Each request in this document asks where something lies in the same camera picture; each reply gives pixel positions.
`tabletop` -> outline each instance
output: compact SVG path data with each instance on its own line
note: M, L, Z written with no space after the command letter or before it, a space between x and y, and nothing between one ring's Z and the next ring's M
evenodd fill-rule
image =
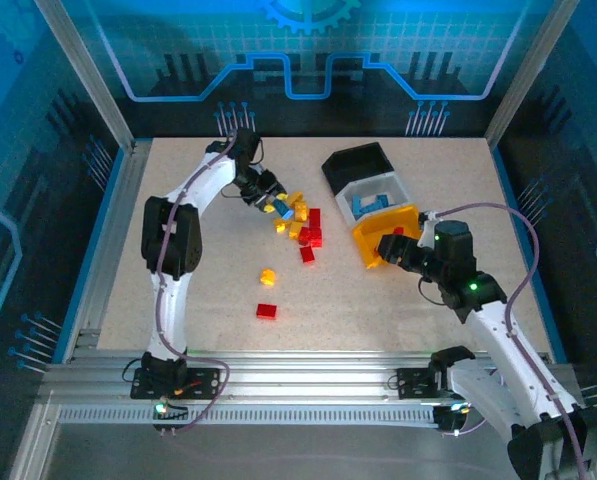
M149 272L140 255L144 203L179 186L214 139L155 139L104 316L101 349L144 350L154 322ZM276 233L273 214L218 196L201 219L203 256L186 306L191 350L373 350L431 352L455 345L481 351L446 307L418 293L418 275L395 266L367 270L321 171L335 151L378 141L420 210L442 211L477 202L504 202L484 139L266 138L264 165L289 192L320 208L323 248L312 266L297 241ZM225 189L237 194L234 186ZM509 215L476 209L455 215L469 224L478 268L510 295L526 267ZM260 283L264 268L276 284ZM432 285L425 293L439 299ZM275 321L256 318L258 303L278 306ZM535 295L528 286L514 314L534 348L550 352Z

